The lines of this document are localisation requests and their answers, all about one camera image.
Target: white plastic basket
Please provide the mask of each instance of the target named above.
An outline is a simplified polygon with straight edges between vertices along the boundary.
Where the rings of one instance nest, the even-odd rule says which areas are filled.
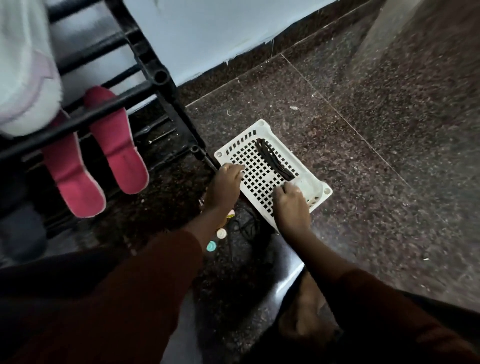
[[[328,184],[318,180],[297,157],[272,133],[265,120],[259,120],[240,135],[230,140],[215,152],[215,158],[220,164],[235,163],[245,166],[245,174],[240,190],[262,216],[276,230],[273,217],[272,191],[274,186],[281,185],[285,179],[275,172],[260,156],[256,147],[256,139],[265,139],[275,152],[282,165],[293,173],[291,180],[302,191],[310,212],[332,195]]]

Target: pink shoe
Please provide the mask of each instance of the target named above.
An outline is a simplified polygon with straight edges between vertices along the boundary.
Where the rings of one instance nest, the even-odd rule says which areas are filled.
[[[60,110],[50,125],[59,125],[68,117]],[[42,148],[42,153],[63,200],[76,217],[91,218],[105,209],[105,195],[85,168],[77,133]]]
[[[95,86],[85,92],[85,107],[91,108],[115,97],[110,90]],[[137,194],[148,185],[147,167],[133,143],[125,108],[90,125],[90,131],[107,157],[122,191]]]

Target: white shoe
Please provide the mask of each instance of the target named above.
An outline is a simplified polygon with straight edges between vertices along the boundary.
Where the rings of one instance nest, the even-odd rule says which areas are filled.
[[[57,115],[62,85],[42,0],[0,1],[0,133],[14,137]]]

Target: person's left hand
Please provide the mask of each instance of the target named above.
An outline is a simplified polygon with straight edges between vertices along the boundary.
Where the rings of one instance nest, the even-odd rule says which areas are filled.
[[[207,188],[205,208],[220,208],[225,215],[233,209],[240,196],[240,182],[243,177],[240,164],[227,163],[220,167]]]

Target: maroon shirt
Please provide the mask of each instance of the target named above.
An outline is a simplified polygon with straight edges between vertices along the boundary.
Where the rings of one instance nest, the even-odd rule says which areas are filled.
[[[158,235],[112,271],[91,296],[65,309],[30,339],[9,363],[160,363],[202,260],[190,233]],[[346,331],[380,333],[416,358],[436,363],[480,363],[456,333],[360,269],[345,274],[325,296]]]

